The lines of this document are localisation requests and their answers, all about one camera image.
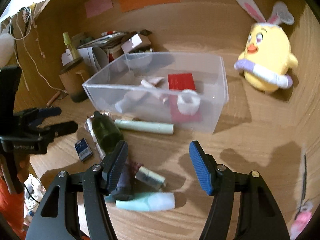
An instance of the small glass bottle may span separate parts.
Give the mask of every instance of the small glass bottle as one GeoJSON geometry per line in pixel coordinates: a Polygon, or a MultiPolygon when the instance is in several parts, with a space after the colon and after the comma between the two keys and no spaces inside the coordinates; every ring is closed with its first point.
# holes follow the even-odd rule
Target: small glass bottle
{"type": "Polygon", "coordinates": [[[108,154],[114,150],[119,141],[123,140],[123,135],[109,116],[100,114],[99,111],[95,111],[93,115],[92,130],[99,146],[108,154]]]}
{"type": "Polygon", "coordinates": [[[62,36],[63,36],[64,44],[67,46],[67,49],[70,50],[72,58],[73,59],[79,58],[80,54],[75,48],[75,46],[72,45],[71,40],[69,38],[69,34],[67,32],[64,32],[62,36]]]}

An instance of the white paper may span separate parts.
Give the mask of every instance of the white paper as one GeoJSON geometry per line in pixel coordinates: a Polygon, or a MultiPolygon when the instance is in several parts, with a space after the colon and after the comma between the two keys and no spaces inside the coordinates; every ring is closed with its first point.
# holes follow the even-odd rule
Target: white paper
{"type": "MultiPolygon", "coordinates": [[[[78,52],[81,57],[84,59],[84,63],[90,67],[91,74],[97,73],[99,70],[104,68],[109,64],[109,59],[107,54],[98,47],[89,47],[78,49],[78,52]]],[[[62,64],[65,66],[67,63],[72,61],[72,56],[70,50],[66,49],[66,53],[61,55],[62,64]]]]}

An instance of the cardboard box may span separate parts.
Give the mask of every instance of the cardboard box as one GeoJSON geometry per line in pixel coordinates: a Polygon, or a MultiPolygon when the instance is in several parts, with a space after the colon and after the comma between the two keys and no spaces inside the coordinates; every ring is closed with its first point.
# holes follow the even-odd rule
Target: cardboard box
{"type": "Polygon", "coordinates": [[[147,36],[143,36],[141,34],[135,34],[128,41],[122,44],[121,48],[124,51],[124,53],[129,53],[134,49],[138,49],[148,45],[151,45],[151,42],[147,36]]]}

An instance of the yellow plush toy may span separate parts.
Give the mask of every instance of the yellow plush toy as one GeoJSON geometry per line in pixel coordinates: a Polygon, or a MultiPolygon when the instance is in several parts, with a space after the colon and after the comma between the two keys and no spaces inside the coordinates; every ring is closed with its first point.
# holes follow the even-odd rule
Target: yellow plush toy
{"type": "Polygon", "coordinates": [[[237,2],[258,23],[252,26],[245,50],[235,63],[235,69],[244,71],[245,79],[255,88],[268,93],[278,88],[288,89],[292,78],[286,75],[288,68],[298,66],[297,58],[291,53],[287,35],[280,23],[292,25],[293,16],[283,2],[277,2],[268,21],[265,20],[253,0],[237,2]]]}

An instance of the white plush toy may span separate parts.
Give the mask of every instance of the white plush toy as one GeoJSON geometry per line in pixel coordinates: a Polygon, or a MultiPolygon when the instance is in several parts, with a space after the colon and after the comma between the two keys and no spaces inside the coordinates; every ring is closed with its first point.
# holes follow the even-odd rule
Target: white plush toy
{"type": "Polygon", "coordinates": [[[0,28],[0,67],[7,65],[14,52],[14,38],[9,34],[9,27],[10,24],[2,31],[0,28]]]}

